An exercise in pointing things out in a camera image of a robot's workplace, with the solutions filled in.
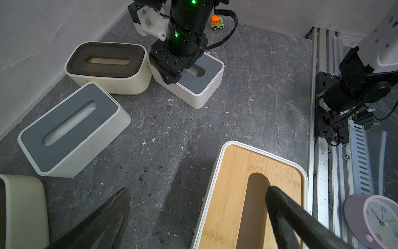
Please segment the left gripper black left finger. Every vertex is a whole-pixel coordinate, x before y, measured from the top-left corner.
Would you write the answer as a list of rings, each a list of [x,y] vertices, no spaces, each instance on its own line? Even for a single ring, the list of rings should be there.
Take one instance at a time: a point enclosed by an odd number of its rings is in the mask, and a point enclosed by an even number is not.
[[[98,249],[118,249],[130,215],[130,191],[120,189],[104,204],[65,234],[49,249],[90,249],[98,241]]]

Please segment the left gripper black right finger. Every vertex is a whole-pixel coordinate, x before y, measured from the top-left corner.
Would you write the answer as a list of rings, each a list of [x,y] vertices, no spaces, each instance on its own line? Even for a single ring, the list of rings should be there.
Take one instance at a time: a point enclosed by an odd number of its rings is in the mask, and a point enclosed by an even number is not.
[[[351,249],[277,186],[270,186],[265,204],[279,249],[299,249],[297,236],[310,249]]]

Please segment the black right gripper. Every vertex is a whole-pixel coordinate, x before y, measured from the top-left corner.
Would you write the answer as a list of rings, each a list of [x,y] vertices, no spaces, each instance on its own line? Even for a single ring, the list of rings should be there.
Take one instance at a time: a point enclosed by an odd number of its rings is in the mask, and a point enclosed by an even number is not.
[[[199,36],[199,41],[193,44],[198,45],[193,55],[180,56],[172,52],[166,41],[157,40],[151,46],[149,62],[160,73],[162,80],[167,84],[176,84],[181,79],[182,71],[189,69],[204,54],[199,45],[207,45],[208,39],[205,33]]]

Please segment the white tissue box grey top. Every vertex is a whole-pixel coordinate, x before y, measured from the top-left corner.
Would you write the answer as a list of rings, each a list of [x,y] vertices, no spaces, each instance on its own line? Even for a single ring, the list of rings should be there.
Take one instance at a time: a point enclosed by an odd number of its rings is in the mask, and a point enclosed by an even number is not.
[[[201,109],[221,85],[224,63],[204,53],[193,66],[181,73],[175,84],[166,84],[158,70],[148,63],[154,80],[194,109]]]

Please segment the white tissue box wooden lid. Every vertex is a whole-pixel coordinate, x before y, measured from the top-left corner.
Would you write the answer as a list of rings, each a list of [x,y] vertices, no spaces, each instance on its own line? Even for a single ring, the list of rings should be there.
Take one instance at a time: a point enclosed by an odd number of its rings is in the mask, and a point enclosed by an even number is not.
[[[237,141],[214,163],[193,249],[275,249],[265,195],[277,186],[307,209],[308,177],[298,164]]]

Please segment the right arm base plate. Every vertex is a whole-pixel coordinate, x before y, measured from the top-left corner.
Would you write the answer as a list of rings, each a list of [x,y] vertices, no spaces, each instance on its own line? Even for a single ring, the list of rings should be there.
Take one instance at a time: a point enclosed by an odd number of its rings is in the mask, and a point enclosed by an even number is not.
[[[349,126],[348,120],[338,123],[333,127],[326,137],[327,130],[338,120],[344,117],[339,112],[332,111],[329,108],[324,109],[325,104],[322,99],[323,94],[334,84],[339,83],[341,77],[334,76],[329,73],[319,72],[316,75],[316,104],[315,104],[315,127],[314,133],[316,137],[326,139],[327,137],[333,144],[338,140],[334,134],[339,135],[341,144],[349,143]]]

